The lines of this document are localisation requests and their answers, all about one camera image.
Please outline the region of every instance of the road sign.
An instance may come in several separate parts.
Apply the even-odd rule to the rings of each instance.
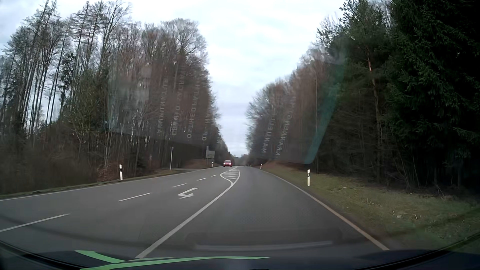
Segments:
[[[207,150],[205,157],[206,157],[207,159],[214,159],[214,158],[215,158],[215,151]]]

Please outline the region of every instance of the grass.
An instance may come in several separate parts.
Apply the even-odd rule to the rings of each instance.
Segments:
[[[19,196],[35,195],[35,194],[40,194],[40,193],[63,191],[63,190],[68,190],[68,189],[77,189],[77,188],[96,186],[96,185],[113,184],[113,183],[126,182],[126,181],[132,181],[132,180],[140,180],[140,179],[146,179],[146,178],[154,178],[154,177],[166,176],[166,175],[177,174],[177,173],[182,173],[182,172],[187,172],[187,171],[182,171],[182,170],[171,170],[170,171],[170,170],[168,170],[168,171],[163,171],[161,173],[156,173],[156,174],[151,174],[151,175],[143,175],[143,176],[137,176],[137,177],[131,177],[131,178],[124,178],[122,181],[120,179],[117,179],[117,180],[112,180],[112,181],[103,181],[103,182],[96,182],[96,183],[89,183],[89,184],[79,184],[79,185],[54,187],[54,188],[48,188],[48,189],[42,189],[42,190],[28,191],[28,192],[19,192],[19,193],[14,193],[14,194],[2,194],[2,195],[0,195],[0,199],[11,198],[11,197],[19,197]]]
[[[389,191],[364,180],[310,174],[281,165],[265,171],[316,195],[379,241],[403,248],[438,249],[480,232],[479,206],[437,196]],[[459,251],[480,254],[479,240]]]

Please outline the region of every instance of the sign post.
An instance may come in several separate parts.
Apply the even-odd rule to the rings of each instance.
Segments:
[[[173,156],[173,146],[172,146],[172,151],[170,152],[170,170],[172,170],[172,156]]]

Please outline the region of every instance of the road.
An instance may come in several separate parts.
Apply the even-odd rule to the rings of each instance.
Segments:
[[[286,181],[235,166],[0,200],[0,240],[34,253],[131,258],[381,251]]]

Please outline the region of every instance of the windshield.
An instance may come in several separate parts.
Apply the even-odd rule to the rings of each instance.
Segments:
[[[479,7],[0,0],[0,248],[480,254]]]

